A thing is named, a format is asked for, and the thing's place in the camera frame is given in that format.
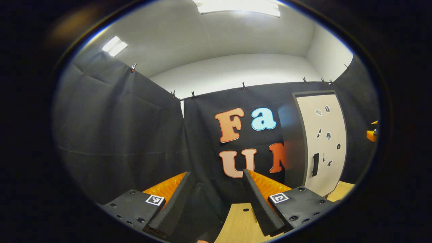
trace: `orange letter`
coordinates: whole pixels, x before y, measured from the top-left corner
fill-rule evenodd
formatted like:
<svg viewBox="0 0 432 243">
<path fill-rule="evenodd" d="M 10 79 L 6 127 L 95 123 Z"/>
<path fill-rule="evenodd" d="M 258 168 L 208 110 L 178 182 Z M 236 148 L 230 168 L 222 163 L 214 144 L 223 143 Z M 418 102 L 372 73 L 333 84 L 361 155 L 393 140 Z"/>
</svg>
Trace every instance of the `orange letter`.
<svg viewBox="0 0 432 243">
<path fill-rule="evenodd" d="M 273 167 L 270 169 L 270 173 L 276 173 L 282 170 L 279 161 L 282 163 L 282 166 L 286 169 L 285 149 L 283 147 L 283 144 L 282 143 L 272 144 L 269 146 L 269 150 L 273 152 Z"/>
<path fill-rule="evenodd" d="M 220 137 L 222 143 L 234 141 L 240 137 L 240 134 L 234 132 L 234 127 L 238 131 L 241 129 L 241 121 L 237 115 L 243 117 L 245 112 L 241 108 L 235 108 L 234 110 L 216 114 L 215 119 L 219 120 L 220 130 L 222 131 L 222 137 Z"/>
<path fill-rule="evenodd" d="M 246 157 L 246 169 L 251 171 L 255 170 L 254 154 L 256 153 L 256 149 L 245 149 L 241 152 L 241 154 Z M 237 156 L 237 152 L 223 151 L 219 153 L 219 156 L 222 158 L 223 172 L 225 172 L 227 176 L 232 178 L 243 177 L 243 170 L 238 171 L 235 169 L 234 157 Z"/>
</svg>

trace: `white ceiling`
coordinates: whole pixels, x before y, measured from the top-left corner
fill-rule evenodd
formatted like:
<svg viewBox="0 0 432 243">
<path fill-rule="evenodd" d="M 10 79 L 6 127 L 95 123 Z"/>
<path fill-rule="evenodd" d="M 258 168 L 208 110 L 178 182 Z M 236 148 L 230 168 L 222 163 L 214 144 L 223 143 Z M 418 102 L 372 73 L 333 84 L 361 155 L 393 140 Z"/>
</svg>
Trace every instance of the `white ceiling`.
<svg viewBox="0 0 432 243">
<path fill-rule="evenodd" d="M 116 57 L 146 77 L 209 58 L 233 54 L 305 57 L 314 22 L 279 5 L 280 18 L 261 13 L 201 15 L 193 0 L 159 0 L 113 23 L 97 38 L 118 36 L 129 46 Z"/>
</svg>

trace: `white door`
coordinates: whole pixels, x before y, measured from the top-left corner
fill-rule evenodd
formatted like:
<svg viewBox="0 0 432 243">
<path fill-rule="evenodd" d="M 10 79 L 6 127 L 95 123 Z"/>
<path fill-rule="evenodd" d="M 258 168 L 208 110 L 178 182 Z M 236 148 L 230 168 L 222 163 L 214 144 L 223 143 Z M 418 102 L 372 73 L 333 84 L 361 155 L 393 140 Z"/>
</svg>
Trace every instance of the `white door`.
<svg viewBox="0 0 432 243">
<path fill-rule="evenodd" d="M 346 128 L 336 95 L 297 97 L 305 125 L 308 166 L 305 187 L 325 196 L 342 174 L 346 156 Z M 319 153 L 318 171 L 312 175 L 314 154 Z"/>
</svg>

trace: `blue letter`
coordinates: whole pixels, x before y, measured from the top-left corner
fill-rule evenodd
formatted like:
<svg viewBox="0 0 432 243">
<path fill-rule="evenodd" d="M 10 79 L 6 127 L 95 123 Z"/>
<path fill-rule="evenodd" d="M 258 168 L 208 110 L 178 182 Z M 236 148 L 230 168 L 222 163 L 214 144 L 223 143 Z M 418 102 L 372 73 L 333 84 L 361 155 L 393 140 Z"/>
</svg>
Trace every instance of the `blue letter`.
<svg viewBox="0 0 432 243">
<path fill-rule="evenodd" d="M 252 117 L 256 117 L 252 120 L 252 128 L 257 131 L 264 129 L 273 129 L 276 127 L 276 122 L 273 120 L 273 113 L 268 108 L 258 108 L 252 111 Z"/>
</svg>

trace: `door handle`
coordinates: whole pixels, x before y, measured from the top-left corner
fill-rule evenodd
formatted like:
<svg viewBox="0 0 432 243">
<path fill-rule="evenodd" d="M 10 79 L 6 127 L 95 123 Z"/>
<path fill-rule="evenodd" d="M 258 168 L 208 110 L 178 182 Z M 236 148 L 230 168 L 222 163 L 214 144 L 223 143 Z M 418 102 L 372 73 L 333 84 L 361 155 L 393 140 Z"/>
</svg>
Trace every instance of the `door handle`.
<svg viewBox="0 0 432 243">
<path fill-rule="evenodd" d="M 313 156 L 314 158 L 314 169 L 312 170 L 312 177 L 318 174 L 318 163 L 320 162 L 320 154 L 316 153 Z"/>
</svg>

